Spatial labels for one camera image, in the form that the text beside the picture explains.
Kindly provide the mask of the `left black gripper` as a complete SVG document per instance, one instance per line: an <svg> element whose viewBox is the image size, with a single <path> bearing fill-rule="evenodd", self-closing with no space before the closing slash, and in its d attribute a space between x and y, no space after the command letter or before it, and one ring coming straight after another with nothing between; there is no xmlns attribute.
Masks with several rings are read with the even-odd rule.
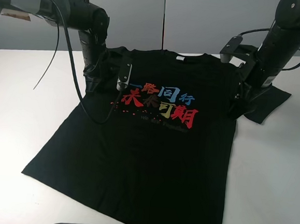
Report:
<svg viewBox="0 0 300 224"><path fill-rule="evenodd" d="M93 31L78 31L78 34L84 60L85 93L92 94L100 84L100 78L104 78L108 72L105 66L109 56L107 34Z"/></svg>

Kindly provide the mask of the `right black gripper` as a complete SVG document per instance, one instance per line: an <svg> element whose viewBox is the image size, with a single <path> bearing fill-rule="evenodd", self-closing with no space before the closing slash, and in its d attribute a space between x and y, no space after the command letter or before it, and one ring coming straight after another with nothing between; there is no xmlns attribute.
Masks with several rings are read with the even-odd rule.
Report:
<svg viewBox="0 0 300 224"><path fill-rule="evenodd" d="M256 47L245 47L245 49L242 84L239 85L228 111L231 120L251 112L251 93L261 94L266 91L291 59L291 55L284 54L280 50Z"/></svg>

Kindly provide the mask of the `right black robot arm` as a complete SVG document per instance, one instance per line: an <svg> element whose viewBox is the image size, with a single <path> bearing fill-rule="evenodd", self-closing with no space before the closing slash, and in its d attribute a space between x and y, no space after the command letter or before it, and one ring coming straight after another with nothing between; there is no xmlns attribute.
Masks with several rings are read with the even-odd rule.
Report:
<svg viewBox="0 0 300 224"><path fill-rule="evenodd" d="M220 60L228 63L232 57L243 60L237 69L240 79L229 115L237 119L245 115L261 124L291 96L275 86L273 81L285 65L300 50L300 0L280 0L275 19L260 47L241 44L243 33L230 39L220 52Z"/></svg>

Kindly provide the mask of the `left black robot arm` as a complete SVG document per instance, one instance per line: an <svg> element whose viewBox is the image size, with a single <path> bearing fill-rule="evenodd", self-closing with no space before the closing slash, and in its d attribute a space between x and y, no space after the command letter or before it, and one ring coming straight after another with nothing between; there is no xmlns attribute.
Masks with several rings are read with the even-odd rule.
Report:
<svg viewBox="0 0 300 224"><path fill-rule="evenodd" d="M94 92L102 80L99 66L106 57L109 16L89 0L0 0L0 15L10 10L46 19L54 27L78 31L84 59L86 92Z"/></svg>

